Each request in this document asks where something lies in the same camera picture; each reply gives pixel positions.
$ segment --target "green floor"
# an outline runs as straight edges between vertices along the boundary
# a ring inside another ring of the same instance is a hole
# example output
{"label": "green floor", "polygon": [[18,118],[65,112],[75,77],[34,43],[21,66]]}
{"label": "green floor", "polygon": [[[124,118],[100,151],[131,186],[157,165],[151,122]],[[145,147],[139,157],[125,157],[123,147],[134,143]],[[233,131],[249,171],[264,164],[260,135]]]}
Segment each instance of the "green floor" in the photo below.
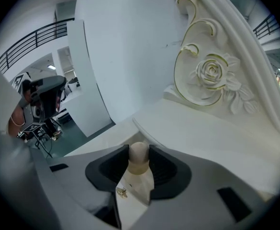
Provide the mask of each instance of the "green floor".
{"label": "green floor", "polygon": [[[78,147],[82,146],[83,144],[87,143],[88,141],[94,139],[101,133],[105,132],[107,129],[111,128],[115,124],[109,124],[106,127],[102,128],[101,130],[97,131],[93,135],[86,137],[78,126],[75,124],[73,120],[68,121],[67,123],[63,124],[61,129],[62,133],[56,141],[49,139],[48,141],[44,141],[46,146],[46,150],[49,151],[53,158],[63,157],[68,153],[72,152],[73,150],[77,149]],[[28,142],[28,145],[34,146],[36,139],[33,138]],[[40,146],[43,154],[47,157],[47,153],[42,149]]]}

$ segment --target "bracelet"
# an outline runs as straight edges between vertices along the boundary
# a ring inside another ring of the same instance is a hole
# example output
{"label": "bracelet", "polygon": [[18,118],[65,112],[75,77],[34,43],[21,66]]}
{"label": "bracelet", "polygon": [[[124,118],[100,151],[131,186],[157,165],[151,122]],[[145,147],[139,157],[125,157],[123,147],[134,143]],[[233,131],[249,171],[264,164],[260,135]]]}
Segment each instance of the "bracelet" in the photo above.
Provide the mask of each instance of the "bracelet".
{"label": "bracelet", "polygon": [[12,116],[10,116],[10,118],[11,118],[11,121],[14,123],[14,125],[16,125],[17,127],[21,127],[21,126],[23,126],[23,125],[25,124],[25,122],[24,122],[22,125],[17,125],[17,124],[14,122]]}

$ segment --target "white pillar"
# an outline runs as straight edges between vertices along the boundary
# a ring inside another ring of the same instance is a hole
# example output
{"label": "white pillar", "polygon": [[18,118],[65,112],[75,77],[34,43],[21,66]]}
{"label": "white pillar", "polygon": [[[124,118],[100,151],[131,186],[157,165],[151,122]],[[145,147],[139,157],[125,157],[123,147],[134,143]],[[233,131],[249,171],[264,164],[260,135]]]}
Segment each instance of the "white pillar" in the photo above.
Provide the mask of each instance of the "white pillar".
{"label": "white pillar", "polygon": [[58,50],[54,50],[52,52],[52,56],[53,56],[54,67],[56,68],[57,75],[64,77],[64,71],[61,66],[61,61],[60,61]]}
{"label": "white pillar", "polygon": [[73,68],[81,90],[77,91],[78,94],[76,91],[71,93],[75,97],[66,101],[64,107],[80,130],[89,137],[110,124],[111,119],[97,88],[87,50],[83,21],[67,23],[67,38]]}

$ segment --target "staircase railing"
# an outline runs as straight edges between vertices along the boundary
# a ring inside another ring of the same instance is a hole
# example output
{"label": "staircase railing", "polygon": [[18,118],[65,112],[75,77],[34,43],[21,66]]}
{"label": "staircase railing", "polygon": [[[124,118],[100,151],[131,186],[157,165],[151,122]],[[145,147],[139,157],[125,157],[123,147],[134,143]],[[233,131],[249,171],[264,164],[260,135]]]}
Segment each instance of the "staircase railing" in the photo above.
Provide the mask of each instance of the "staircase railing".
{"label": "staircase railing", "polygon": [[275,16],[270,14],[264,21],[262,21],[253,31],[257,39],[261,39],[280,28]]}
{"label": "staircase railing", "polygon": [[1,55],[0,71],[4,74],[14,63],[32,50],[49,41],[66,36],[67,22],[74,19],[70,18],[43,26],[17,41]]}

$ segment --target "white ornate furniture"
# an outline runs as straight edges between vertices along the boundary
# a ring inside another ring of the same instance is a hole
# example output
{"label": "white ornate furniture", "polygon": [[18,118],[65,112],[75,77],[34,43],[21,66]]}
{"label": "white ornate furniture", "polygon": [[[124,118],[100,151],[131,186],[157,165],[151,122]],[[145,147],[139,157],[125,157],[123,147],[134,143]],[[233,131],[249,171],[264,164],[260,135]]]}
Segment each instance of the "white ornate furniture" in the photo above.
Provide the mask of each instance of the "white ornate furniture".
{"label": "white ornate furniture", "polygon": [[215,161],[255,189],[278,194],[280,90],[267,56],[229,0],[175,1],[177,13],[188,15],[175,84],[163,99],[69,155],[145,137]]}

